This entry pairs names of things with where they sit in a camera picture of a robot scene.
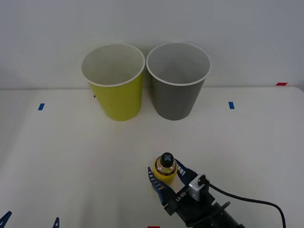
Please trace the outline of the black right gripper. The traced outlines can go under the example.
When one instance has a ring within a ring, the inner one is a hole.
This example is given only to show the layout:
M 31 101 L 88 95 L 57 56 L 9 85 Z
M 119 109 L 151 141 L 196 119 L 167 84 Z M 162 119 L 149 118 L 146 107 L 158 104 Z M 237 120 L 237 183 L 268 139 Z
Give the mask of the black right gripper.
M 184 185 L 189 185 L 188 190 L 176 198 L 174 190 L 156 178 L 148 167 L 149 181 L 157 192 L 161 204 L 168 204 L 167 212 L 170 215 L 177 213 L 185 225 L 230 225 L 231 216 L 225 211 L 230 202 L 222 206 L 216 203 L 215 198 L 209 193 L 209 181 L 206 176 L 197 176 L 196 172 L 185 167 L 180 161 L 176 160 L 176 163 L 179 179 Z

